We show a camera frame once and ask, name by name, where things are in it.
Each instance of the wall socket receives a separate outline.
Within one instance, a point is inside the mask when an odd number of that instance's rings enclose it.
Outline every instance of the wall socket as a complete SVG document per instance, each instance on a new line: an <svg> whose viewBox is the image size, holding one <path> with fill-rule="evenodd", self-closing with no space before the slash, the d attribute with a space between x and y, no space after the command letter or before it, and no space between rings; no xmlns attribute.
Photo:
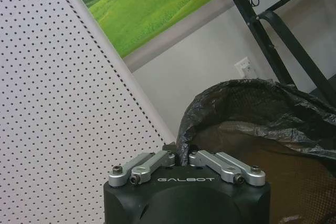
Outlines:
<svg viewBox="0 0 336 224"><path fill-rule="evenodd" d="M254 67L251 64L249 58L245 57L241 61L235 64L237 71L239 72L240 77L244 79L256 79L258 78L257 73Z"/></svg>

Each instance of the white wall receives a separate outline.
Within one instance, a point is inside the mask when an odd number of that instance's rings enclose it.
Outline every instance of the white wall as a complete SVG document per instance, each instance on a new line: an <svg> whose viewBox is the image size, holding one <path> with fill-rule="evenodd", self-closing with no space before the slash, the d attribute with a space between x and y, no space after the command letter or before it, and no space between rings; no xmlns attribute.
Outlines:
<svg viewBox="0 0 336 224"><path fill-rule="evenodd" d="M277 0L261 0L257 13ZM318 67L329 78L336 73L336 0L294 0L277 13L288 24ZM268 27L278 52L298 88L314 84ZM236 7L218 16L154 60L134 76L154 107L177 135L186 107L195 95L222 81L239 79L234 64L252 61L259 78L275 79L268 62Z"/></svg>

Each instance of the screw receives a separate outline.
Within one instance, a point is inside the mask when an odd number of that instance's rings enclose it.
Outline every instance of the screw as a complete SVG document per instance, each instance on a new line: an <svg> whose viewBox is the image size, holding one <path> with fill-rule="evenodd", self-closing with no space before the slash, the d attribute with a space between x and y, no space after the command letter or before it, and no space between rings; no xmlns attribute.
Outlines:
<svg viewBox="0 0 336 224"><path fill-rule="evenodd" d="M233 178L233 182L236 184L236 185L241 185L242 183L244 183L245 179L244 177L241 175L241 174L236 174Z"/></svg>
<svg viewBox="0 0 336 224"><path fill-rule="evenodd" d="M261 169L258 165L251 166L251 172L253 173L261 173Z"/></svg>
<svg viewBox="0 0 336 224"><path fill-rule="evenodd" d="M137 174L134 174L130 177L130 182L133 186L136 186L140 182L140 177Z"/></svg>
<svg viewBox="0 0 336 224"><path fill-rule="evenodd" d="M112 173L115 175L121 174L122 173L122 166L116 165L112 169Z"/></svg>

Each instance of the pegboard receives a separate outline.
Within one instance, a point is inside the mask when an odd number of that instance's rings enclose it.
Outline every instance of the pegboard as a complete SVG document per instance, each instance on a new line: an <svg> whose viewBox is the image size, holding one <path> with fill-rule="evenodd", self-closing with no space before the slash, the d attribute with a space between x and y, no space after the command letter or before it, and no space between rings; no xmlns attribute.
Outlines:
<svg viewBox="0 0 336 224"><path fill-rule="evenodd" d="M81 0L0 0L0 223L103 223L108 171L173 136Z"/></svg>

